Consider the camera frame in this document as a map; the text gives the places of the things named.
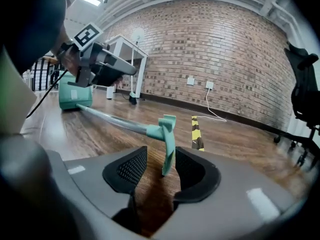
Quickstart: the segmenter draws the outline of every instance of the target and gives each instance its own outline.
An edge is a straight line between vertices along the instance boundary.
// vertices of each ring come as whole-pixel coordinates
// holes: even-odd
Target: black cable
[[[122,97],[126,100],[126,101],[128,101],[129,99],[128,98],[126,98],[125,96],[124,96],[124,94],[121,92],[121,94],[122,94]]]
[[[44,101],[45,97],[49,94],[49,92],[52,90],[52,88],[56,85],[56,83],[67,73],[67,69],[60,75],[60,77],[54,81],[54,83],[50,86],[50,88],[47,90],[43,98],[39,101],[39,103],[35,106],[35,108],[26,116],[26,118],[29,118],[35,111],[36,109],[41,105],[41,103]]]

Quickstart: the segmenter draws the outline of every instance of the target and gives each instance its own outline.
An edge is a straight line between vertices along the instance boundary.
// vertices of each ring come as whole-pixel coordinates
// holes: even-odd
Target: brick wall
[[[138,27],[145,31],[140,47],[149,54],[142,93],[206,106],[206,81],[212,81],[212,108],[287,129],[295,78],[284,53],[286,34],[277,26],[233,4],[177,0],[125,17],[105,38],[130,39]]]

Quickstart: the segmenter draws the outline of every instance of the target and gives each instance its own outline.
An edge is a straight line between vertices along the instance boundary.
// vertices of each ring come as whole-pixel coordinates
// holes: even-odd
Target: fan
[[[142,42],[145,40],[145,31],[141,28],[138,27],[136,28],[132,35],[131,35],[131,40],[135,43],[135,45],[137,46],[138,43]],[[131,65],[134,65],[134,54],[135,54],[135,46],[132,47],[132,57],[131,57]],[[131,76],[131,92],[129,95],[129,102],[132,105],[136,105],[137,104],[137,99],[136,99],[136,94],[134,93],[134,78],[133,76]]]
[[[131,35],[131,40],[135,42],[136,45],[140,42],[143,42],[145,40],[145,31],[143,28],[136,28]]]

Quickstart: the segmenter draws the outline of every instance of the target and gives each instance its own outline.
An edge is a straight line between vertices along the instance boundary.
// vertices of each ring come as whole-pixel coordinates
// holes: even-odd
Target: office chair
[[[293,112],[297,119],[306,122],[306,126],[311,129],[311,133],[309,137],[281,133],[274,138],[274,142],[279,143],[281,137],[285,137],[292,141],[292,149],[296,146],[296,142],[301,143],[304,147],[304,153],[299,157],[296,165],[301,167],[305,163],[308,152],[310,152],[314,156],[310,166],[311,170],[320,158],[320,148],[313,141],[316,130],[319,131],[316,126],[320,125],[320,115],[317,108],[320,101],[320,91],[318,90],[313,66],[313,63],[319,58],[316,54],[308,54],[305,49],[297,48],[291,43],[289,43],[289,49],[285,48],[284,52],[289,59],[296,79],[291,94]]]

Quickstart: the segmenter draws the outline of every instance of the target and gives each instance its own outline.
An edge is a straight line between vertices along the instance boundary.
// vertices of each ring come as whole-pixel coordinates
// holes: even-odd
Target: teal handle
[[[162,175],[166,176],[172,167],[176,157],[176,141],[174,128],[176,125],[176,116],[165,114],[163,118],[159,118],[159,125],[148,125],[146,135],[158,141],[165,142],[165,159],[162,167]]]

